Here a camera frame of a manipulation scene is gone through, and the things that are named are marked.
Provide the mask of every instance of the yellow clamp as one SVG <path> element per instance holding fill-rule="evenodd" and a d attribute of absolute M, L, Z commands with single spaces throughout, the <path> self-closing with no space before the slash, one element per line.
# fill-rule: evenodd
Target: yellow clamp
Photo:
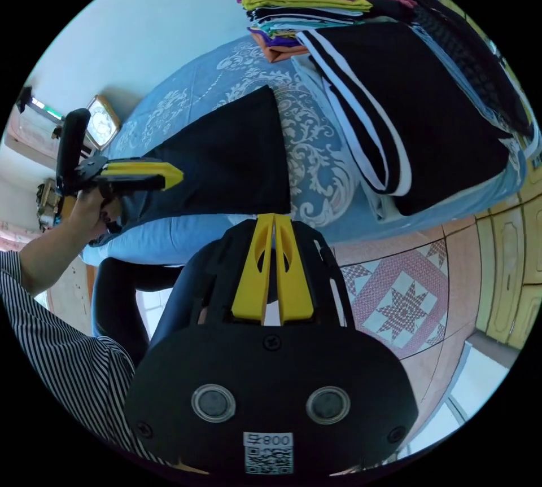
<path fill-rule="evenodd" d="M 310 319 L 314 313 L 311 293 L 292 222 L 289 216 L 283 214 L 258 216 L 231 313 L 236 318 L 264 323 L 273 232 L 276 243 L 277 290 L 281 325 L 289 321 Z M 258 264 L 262 255 L 264 257 L 260 270 Z"/>
<path fill-rule="evenodd" d="M 169 190 L 184 179 L 182 171 L 166 161 L 110 161 L 100 173 L 102 177 L 119 175 L 161 175 L 165 179 L 164 190 Z"/>

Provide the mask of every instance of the blue bedspread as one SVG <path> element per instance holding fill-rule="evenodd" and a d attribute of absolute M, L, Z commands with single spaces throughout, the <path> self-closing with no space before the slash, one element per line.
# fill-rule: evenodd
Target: blue bedspread
<path fill-rule="evenodd" d="M 104 155 L 142 156 L 199 117 L 264 85 L 274 90 L 282 120 L 292 217 L 318 228 L 329 244 L 400 235 L 467 216 L 507 198 L 524 180 L 523 159 L 520 184 L 517 173 L 507 169 L 474 195 L 395 222 L 377 222 L 342 133 L 301 82 L 292 61 L 268 63 L 250 36 L 200 56 L 157 86 L 123 124 Z M 83 258 L 92 265 L 107 256 L 137 263 L 184 264 L 243 218 L 203 215 L 150 222 L 102 247 L 85 248 Z"/>

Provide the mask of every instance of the wooden cabinet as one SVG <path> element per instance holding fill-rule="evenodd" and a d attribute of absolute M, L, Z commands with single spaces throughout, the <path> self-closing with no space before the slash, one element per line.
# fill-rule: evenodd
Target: wooden cabinet
<path fill-rule="evenodd" d="M 484 218 L 477 223 L 480 243 L 480 259 L 482 260 L 482 282 L 480 283 L 480 303 L 476 318 L 476 328 L 487 331 L 493 292 L 495 290 L 495 237 L 491 218 Z"/>
<path fill-rule="evenodd" d="M 524 284 L 542 284 L 542 196 L 523 206 L 525 220 Z"/>
<path fill-rule="evenodd" d="M 518 311 L 508 344 L 521 350 L 525 344 L 542 302 L 542 285 L 523 286 L 519 298 Z"/>
<path fill-rule="evenodd" d="M 527 177 L 519 197 L 523 203 L 542 194 L 542 156 L 527 162 Z"/>
<path fill-rule="evenodd" d="M 487 335 L 508 342 L 523 284 L 525 261 L 521 207 L 492 217 L 495 237 L 495 291 Z"/>

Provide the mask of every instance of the white wall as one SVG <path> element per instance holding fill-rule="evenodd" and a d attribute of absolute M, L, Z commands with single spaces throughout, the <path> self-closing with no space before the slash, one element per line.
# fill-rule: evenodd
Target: white wall
<path fill-rule="evenodd" d="M 53 41 L 29 80 L 39 100 L 61 113 L 102 93 L 124 120 L 171 73 L 246 35 L 246 26 L 235 0 L 95 0 Z"/>
<path fill-rule="evenodd" d="M 40 224 L 36 212 L 35 192 L 0 178 L 0 221 L 37 231 Z"/>
<path fill-rule="evenodd" d="M 36 195 L 38 186 L 55 172 L 6 146 L 6 136 L 0 143 L 0 178 L 17 188 Z"/>

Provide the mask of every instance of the black device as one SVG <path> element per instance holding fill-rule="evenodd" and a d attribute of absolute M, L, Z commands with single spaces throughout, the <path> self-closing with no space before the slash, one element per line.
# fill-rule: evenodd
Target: black device
<path fill-rule="evenodd" d="M 277 327 L 262 325 L 273 237 Z M 418 416 L 409 379 L 356 331 L 318 231 L 277 214 L 244 221 L 195 289 L 190 325 L 151 342 L 126 398 L 149 452 L 219 476 L 287 480 L 370 467 L 398 449 Z"/>

